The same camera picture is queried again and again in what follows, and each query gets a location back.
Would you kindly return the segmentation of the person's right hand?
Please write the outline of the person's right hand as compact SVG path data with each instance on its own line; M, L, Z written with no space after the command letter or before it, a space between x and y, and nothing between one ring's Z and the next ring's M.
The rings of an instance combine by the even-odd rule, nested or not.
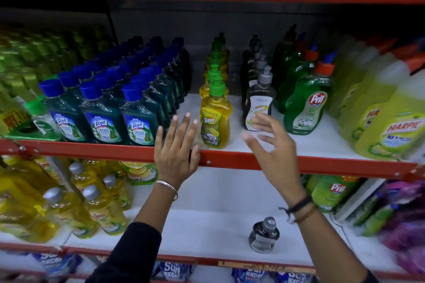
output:
M270 115L257 113L253 122L256 129L273 134L259 134L256 137L267 151L267 155L256 159L265 177L277 189L288 207L292 207L307 196L300 181L296 144L283 125Z

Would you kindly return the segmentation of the person's left hand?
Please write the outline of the person's left hand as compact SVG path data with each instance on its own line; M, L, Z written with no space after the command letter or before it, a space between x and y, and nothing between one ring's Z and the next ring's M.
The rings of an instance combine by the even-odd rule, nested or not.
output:
M179 190L183 182L197 171L197 168L189 168L189 159L191 150L195 146L194 140L199 121L197 119L191 120L192 145L179 145L181 122L179 122L178 115L172 117L168 130L164 130L162 151L159 155L154 155L159 172L158 180L172 184L176 190Z

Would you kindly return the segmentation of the person's left forearm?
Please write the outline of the person's left forearm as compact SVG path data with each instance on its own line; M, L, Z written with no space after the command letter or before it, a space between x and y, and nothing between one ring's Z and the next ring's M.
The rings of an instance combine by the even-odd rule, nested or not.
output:
M84 283L150 283L173 199L172 190L154 184L107 260Z

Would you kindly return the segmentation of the person's right forearm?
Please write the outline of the person's right forearm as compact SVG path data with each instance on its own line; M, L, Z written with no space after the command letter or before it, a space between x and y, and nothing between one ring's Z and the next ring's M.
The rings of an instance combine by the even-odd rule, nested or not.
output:
M322 283L379 283L306 196L288 207Z

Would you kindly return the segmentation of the row of yellow pump bottles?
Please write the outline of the row of yellow pump bottles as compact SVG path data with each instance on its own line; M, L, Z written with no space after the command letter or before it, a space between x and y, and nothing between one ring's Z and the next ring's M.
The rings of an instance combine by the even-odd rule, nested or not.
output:
M205 82L199 89L201 138L205 145L214 149L223 149L230 140L232 105L226 86L229 53L224 33L219 33L207 57Z

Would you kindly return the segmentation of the green pouch with lemon print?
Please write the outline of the green pouch with lemon print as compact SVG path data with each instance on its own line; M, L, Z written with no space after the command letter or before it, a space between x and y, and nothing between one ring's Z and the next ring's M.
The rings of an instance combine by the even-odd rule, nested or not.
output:
M155 163L120 161L119 164L127 174L127 182L132 186L153 184L158 179Z

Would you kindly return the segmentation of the silver bangle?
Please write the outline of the silver bangle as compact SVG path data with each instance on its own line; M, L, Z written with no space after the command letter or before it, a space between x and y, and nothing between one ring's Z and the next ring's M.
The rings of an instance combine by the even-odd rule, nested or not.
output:
M173 199L173 201L176 201L178 199L178 190L176 190L173 187L172 184L170 184L168 182L165 182L165 181L162 181L162 180L157 180L157 181L154 182L154 184L161 184L161 185L166 186L167 188L169 188L170 190L172 190L173 193L174 193L174 199Z

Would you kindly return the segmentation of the row of dark pump bottles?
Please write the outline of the row of dark pump bottles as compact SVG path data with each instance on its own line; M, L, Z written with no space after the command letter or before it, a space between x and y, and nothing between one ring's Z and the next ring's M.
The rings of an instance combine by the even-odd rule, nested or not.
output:
M272 103L277 92L272 87L272 67L268 65L261 39L255 34L249 47L242 54L240 81L243 109L242 126L249 131L258 131L253 119L257 113L271 115Z

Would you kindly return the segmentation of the rows of blue-capped teal bottles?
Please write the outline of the rows of blue-capped teal bottles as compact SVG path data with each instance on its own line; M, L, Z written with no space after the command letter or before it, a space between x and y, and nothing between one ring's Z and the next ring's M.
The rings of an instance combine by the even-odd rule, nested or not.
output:
M137 35L39 82L37 104L65 141L151 147L158 127L169 128L191 81L183 37L165 47L161 36L144 44Z

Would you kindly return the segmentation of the row of green dish-soap bottles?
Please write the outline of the row of green dish-soap bottles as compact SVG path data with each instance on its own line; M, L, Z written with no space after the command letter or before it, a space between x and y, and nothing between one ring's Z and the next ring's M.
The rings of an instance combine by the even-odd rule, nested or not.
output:
M285 130L293 135L309 135L319 125L334 85L335 52L319 59L317 44L306 46L303 32L296 35L296 24L275 49L275 86L278 95L274 105L283 114Z

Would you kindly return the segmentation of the green refill pouch red label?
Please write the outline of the green refill pouch red label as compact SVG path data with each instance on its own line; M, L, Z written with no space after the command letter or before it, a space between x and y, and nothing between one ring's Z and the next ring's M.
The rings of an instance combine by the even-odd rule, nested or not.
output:
M305 188L321 212L332 212L358 185L359 177L309 174Z

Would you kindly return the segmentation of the group of yellow grey-capped bottles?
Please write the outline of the group of yellow grey-capped bottles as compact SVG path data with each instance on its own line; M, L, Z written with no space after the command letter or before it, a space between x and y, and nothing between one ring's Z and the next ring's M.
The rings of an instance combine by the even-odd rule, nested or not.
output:
M28 243L47 243L64 226L80 239L99 229L120 235L132 199L116 170L105 161L71 162L71 189L45 158L23 160L2 155L0 163L0 231Z

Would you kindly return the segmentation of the dark grey pump bottle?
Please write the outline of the dark grey pump bottle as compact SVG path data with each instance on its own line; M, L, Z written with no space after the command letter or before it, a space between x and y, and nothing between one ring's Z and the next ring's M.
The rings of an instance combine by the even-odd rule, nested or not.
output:
M249 245L257 253L269 254L273 251L280 237L276 220L272 216L255 223L249 235Z

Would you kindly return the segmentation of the row of blue detergent packets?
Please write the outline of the row of blue detergent packets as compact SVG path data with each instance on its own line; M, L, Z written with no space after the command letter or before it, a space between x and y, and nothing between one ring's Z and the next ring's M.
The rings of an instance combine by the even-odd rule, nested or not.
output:
M79 254L66 254L59 256L52 253L30 253L50 277L74 275L81 270L94 270L97 263L84 258ZM220 268L216 266L195 266L173 262L155 262L151 274L152 279L162 280L167 283L318 283L311 274L294 272L270 272L257 269L232 269L229 274L220 279L216 274Z

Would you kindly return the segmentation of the white shelf divider card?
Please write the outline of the white shelf divider card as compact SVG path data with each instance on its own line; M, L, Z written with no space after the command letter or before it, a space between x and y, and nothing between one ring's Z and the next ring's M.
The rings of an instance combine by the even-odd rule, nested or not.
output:
M372 196L383 184L387 182L384 178L368 178L359 188L331 216L332 221L342 226L344 221L356 210L366 199Z

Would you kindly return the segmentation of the green-capped bottle with white label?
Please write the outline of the green-capped bottle with white label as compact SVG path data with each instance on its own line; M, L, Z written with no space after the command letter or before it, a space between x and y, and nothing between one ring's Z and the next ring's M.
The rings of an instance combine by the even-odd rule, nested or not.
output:
M44 136L58 137L62 135L55 120L41 100L35 99L26 102L25 108L29 112L34 125Z

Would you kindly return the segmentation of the yellow shelf label strip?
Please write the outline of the yellow shelf label strip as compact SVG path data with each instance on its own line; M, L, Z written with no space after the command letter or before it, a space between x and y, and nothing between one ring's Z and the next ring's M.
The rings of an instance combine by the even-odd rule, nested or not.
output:
M262 264L262 263L244 263L237 261L218 261L217 266L226 268L235 268L241 270L262 270L267 272L293 272L309 275L316 275L316 270L312 266L290 265L290 264Z

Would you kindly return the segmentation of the green cardboard tray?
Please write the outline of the green cardboard tray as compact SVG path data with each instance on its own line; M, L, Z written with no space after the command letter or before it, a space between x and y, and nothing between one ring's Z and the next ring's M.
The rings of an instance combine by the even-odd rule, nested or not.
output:
M43 135L28 114L20 109L11 108L6 111L0 110L0 139L59 142L62 141L62 136Z

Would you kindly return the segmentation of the green packets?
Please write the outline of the green packets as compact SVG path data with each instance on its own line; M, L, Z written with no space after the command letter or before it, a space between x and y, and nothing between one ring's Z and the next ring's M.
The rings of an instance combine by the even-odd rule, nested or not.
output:
M350 224L356 236L372 237L380 232L397 209L398 204L385 204L384 194L376 192L353 211Z

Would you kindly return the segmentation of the rows of lime cleaner jugs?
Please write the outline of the rows of lime cleaner jugs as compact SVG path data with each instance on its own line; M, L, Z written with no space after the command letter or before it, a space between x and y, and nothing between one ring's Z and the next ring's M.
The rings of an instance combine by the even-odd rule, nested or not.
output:
M369 159L395 160L425 131L425 51L383 41L337 70L329 115L339 135Z

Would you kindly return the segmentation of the rows of light green bottles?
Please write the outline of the rows of light green bottles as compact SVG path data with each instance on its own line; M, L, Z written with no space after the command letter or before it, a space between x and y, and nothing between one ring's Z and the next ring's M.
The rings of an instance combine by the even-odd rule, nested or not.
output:
M93 60L112 45L101 25L0 22L0 88L23 105L41 95L39 82Z

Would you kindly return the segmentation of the pile of purple packets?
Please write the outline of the pile of purple packets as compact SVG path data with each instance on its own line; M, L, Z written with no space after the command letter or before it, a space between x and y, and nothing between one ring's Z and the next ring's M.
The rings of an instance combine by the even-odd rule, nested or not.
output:
M425 180L417 184L419 197L391 216L379 239L395 252L398 266L410 274L425 275Z

